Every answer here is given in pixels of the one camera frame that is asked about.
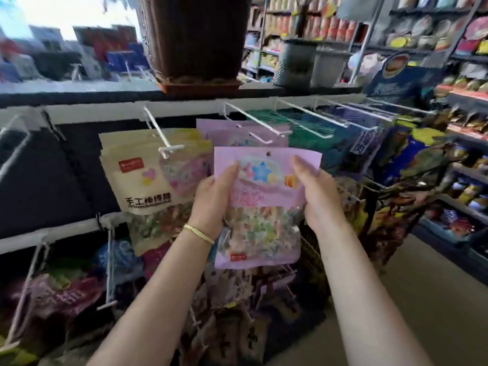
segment hand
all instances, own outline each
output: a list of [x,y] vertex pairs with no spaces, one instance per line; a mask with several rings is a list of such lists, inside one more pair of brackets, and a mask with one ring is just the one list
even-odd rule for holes
[[299,156],[293,156],[291,166],[300,182],[305,186],[305,220],[315,234],[322,233],[328,225],[338,219],[345,220],[342,202],[334,178],[324,170],[317,176]]
[[237,177],[237,163],[227,167],[215,180],[213,176],[202,180],[195,193],[195,201],[188,224],[215,240],[223,227],[223,215],[229,201],[230,187]]

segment yellow bracelet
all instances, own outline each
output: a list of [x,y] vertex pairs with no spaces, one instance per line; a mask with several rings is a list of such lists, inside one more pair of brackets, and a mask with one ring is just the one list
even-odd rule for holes
[[209,238],[207,235],[205,235],[204,233],[202,233],[199,229],[193,227],[193,226],[190,226],[188,223],[185,224],[185,226],[183,226],[183,228],[187,228],[188,230],[191,230],[193,231],[195,234],[197,234],[199,237],[201,237],[203,240],[206,240],[208,241],[211,245],[214,245],[215,243],[215,240],[212,240],[211,238]]

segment blue sign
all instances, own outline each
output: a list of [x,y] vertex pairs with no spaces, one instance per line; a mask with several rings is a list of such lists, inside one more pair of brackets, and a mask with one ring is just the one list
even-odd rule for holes
[[410,55],[404,52],[390,56],[364,87],[363,94],[394,102],[412,98],[420,94],[423,88],[441,83],[441,68],[411,67],[407,65],[409,60]]

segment floor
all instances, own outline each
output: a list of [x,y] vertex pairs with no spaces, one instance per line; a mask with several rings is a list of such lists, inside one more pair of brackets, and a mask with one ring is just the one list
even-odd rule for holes
[[[382,281],[436,366],[488,364],[488,287],[410,235]],[[270,366],[346,366],[333,310]]]

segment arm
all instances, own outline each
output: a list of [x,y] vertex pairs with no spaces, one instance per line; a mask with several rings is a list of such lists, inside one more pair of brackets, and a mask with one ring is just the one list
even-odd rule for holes
[[305,186],[305,217],[319,240],[349,365],[432,365],[345,219],[333,178],[315,177],[299,158],[293,168]]
[[[188,224],[216,239],[222,229],[237,167],[198,186]],[[136,300],[90,359],[88,366],[169,365],[210,244],[183,229]]]

